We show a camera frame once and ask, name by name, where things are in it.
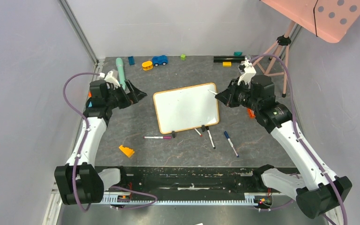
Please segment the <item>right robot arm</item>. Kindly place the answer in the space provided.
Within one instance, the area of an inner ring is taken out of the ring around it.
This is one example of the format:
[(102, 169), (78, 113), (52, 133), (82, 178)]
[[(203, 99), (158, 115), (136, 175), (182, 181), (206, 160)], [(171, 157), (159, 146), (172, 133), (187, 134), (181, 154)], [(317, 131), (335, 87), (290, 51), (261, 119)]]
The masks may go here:
[(272, 165), (264, 165), (253, 171), (255, 190), (271, 188), (285, 194), (311, 219), (336, 207), (346, 217), (344, 200), (352, 188), (351, 181), (346, 176), (339, 177), (316, 154), (299, 131), (291, 111), (276, 101), (275, 85), (270, 77), (255, 75), (250, 82), (233, 79), (215, 98), (227, 107), (252, 110), (256, 121), (284, 148), (301, 175), (297, 179)]

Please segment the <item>white board orange frame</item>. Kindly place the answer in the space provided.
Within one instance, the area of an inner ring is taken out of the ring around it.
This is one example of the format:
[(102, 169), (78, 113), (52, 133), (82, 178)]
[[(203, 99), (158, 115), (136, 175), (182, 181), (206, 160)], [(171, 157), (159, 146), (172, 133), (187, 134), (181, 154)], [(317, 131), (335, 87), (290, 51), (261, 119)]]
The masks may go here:
[(217, 92), (213, 82), (165, 90), (153, 94), (160, 133), (166, 135), (216, 125), (220, 122)]

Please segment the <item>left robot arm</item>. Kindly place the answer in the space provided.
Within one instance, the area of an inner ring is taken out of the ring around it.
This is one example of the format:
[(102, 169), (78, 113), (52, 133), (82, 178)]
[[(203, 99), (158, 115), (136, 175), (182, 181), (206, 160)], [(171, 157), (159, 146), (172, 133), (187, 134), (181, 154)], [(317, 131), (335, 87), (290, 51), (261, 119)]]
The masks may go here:
[(120, 168), (97, 172), (95, 159), (101, 138), (106, 131), (113, 109), (124, 109), (138, 103), (147, 94), (125, 81), (129, 92), (118, 82), (105, 80), (90, 83), (90, 97), (82, 113), (82, 129), (75, 149), (63, 166), (56, 167), (54, 177), (65, 205), (99, 203), (104, 192), (113, 187), (123, 191), (128, 177)]

